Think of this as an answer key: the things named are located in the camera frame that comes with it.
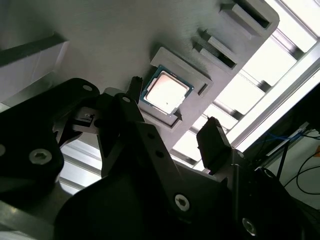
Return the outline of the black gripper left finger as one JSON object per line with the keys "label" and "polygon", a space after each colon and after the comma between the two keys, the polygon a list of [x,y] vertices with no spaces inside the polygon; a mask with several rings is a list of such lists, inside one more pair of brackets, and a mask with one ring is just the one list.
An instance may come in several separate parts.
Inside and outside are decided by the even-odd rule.
{"label": "black gripper left finger", "polygon": [[0,199],[23,210],[53,199],[60,213],[66,203],[52,193],[64,165],[61,147],[83,133],[97,135],[102,178],[130,162],[174,162],[138,108],[142,83],[135,76],[126,93],[110,95],[72,78],[2,112]]}

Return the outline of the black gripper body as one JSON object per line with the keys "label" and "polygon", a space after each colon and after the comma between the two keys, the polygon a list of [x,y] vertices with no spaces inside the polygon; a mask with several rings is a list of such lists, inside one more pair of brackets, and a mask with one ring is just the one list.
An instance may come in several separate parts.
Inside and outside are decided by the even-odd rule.
{"label": "black gripper body", "polygon": [[227,188],[173,161],[130,162],[72,196],[56,240],[194,240],[223,230]]}

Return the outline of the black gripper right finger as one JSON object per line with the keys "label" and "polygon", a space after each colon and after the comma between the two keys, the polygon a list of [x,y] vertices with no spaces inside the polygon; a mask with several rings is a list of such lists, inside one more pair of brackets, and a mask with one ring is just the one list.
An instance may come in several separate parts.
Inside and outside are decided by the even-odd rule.
{"label": "black gripper right finger", "polygon": [[268,169],[249,166],[210,117],[196,139],[203,165],[221,190],[213,204],[214,236],[220,240],[307,240],[309,221]]}

